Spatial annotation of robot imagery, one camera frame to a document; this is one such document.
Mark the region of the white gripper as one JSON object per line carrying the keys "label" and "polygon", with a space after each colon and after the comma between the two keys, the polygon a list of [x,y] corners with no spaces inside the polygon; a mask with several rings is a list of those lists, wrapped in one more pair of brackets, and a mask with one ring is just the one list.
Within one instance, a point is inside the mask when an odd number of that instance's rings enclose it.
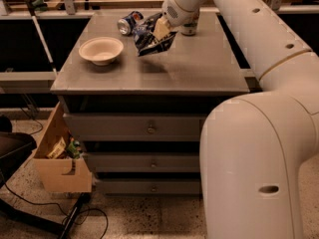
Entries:
{"label": "white gripper", "polygon": [[162,3],[162,17],[160,17],[153,30],[157,40],[163,40],[171,31],[188,21],[206,0],[164,0]]}

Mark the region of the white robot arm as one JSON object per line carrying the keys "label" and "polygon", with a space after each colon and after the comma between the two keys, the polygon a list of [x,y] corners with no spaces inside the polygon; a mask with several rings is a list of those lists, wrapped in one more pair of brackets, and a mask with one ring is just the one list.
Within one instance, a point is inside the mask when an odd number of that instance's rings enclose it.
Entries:
{"label": "white robot arm", "polygon": [[[155,34],[205,0],[164,0]],[[260,84],[207,117],[200,175],[207,239],[303,239],[298,175],[319,149],[319,57],[262,0],[213,0]]]}

